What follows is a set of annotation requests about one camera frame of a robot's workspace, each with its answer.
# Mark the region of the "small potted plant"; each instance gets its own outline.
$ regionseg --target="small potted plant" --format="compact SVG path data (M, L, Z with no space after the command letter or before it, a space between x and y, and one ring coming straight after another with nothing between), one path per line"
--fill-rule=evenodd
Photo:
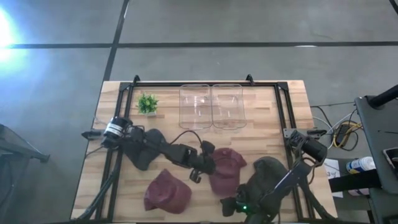
M140 114L146 116L155 116L157 109L157 102L154 95L146 95L145 93L138 99L138 109Z

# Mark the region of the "maroon cap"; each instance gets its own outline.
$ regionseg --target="maroon cap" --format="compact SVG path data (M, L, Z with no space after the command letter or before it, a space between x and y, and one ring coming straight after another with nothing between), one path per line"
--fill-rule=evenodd
M230 148L217 149L211 156L216 163L215 173L209 176L211 189L219 196L233 196L239 186L241 168L247 165L246 161Z
M192 191L187 184L164 169L148 186L144 197L145 211L160 208L180 214L191 200Z

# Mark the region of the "wooden table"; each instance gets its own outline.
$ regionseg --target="wooden table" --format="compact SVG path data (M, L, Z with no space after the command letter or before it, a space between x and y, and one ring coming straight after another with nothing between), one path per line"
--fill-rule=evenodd
M104 82L102 87L96 117L105 123L113 117L119 84L120 82ZM313 119L304 82L296 80L288 81L288 84L297 127L312 128ZM144 115L138 114L137 99L144 91L147 94L156 95L159 100L157 115L154 118L147 118ZM238 132L221 131L214 127L198 132L202 139L212 142L216 148L231 147L243 155L244 159L248 162L248 166L241 169L241 183L247 182L254 172L252 163L262 156L275 157L287 167L274 89L269 87L244 87L243 98L246 119L248 121L246 127ZM171 141L184 130L178 125L178 117L178 87L134 88L130 118L135 125L144 125L146 130L157 128L162 131L166 140ZM285 117L289 126L289 118L286 112ZM105 124L96 121L93 128L104 129L105 126ZM178 142L199 149L199 144L194 135L186 134ZM90 152L98 148L99 145L100 141L92 141L89 143L87 151ZM81 215L98 193L105 157L106 151L103 150L93 153L86 158L73 207L72 218ZM191 202L188 208L180 215L170 214L160 209L148 212L144 210L143 197L146 188L163 169L168 169L172 175L184 181L192 189ZM116 198L114 221L241 222L244 220L245 216L242 213L235 213L232 217L223 217L221 214L220 198L211 191L208 177L203 175L201 182L195 184L189 180L190 172L191 170L173 165L163 155L160 155L150 164L149 170L140 171L124 156ZM336 217L335 204L324 167L319 167L315 170L315 178L311 184L311 189L326 210ZM109 201L109 194L104 203L105 211L108 209L107 202ZM307 217L302 192L300 192L300 198L303 210L305 211L305 217ZM292 194L283 199L280 216L282 222L297 221Z

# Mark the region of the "concrete floor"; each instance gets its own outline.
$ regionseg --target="concrete floor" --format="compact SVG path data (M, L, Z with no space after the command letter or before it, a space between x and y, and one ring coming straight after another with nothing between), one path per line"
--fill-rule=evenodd
M123 0L3 0L0 46L110 44ZM131 0L120 42L398 41L387 0ZM110 49L0 49L0 123L46 154L32 161L8 223L69 219ZM311 105L353 101L398 83L397 47L119 49L110 80L305 81ZM326 107L331 122L353 105ZM314 116L322 117L316 109ZM369 154L360 134L353 152ZM339 215L346 208L338 205Z

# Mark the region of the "clear plastic container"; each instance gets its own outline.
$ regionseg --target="clear plastic container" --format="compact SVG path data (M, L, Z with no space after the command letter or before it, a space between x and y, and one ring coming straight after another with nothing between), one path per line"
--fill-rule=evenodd
M243 89L239 84L218 84L212 89L213 124L216 128L235 130L247 124Z
M180 87L180 127L191 130L209 128L211 120L211 93L206 84Z

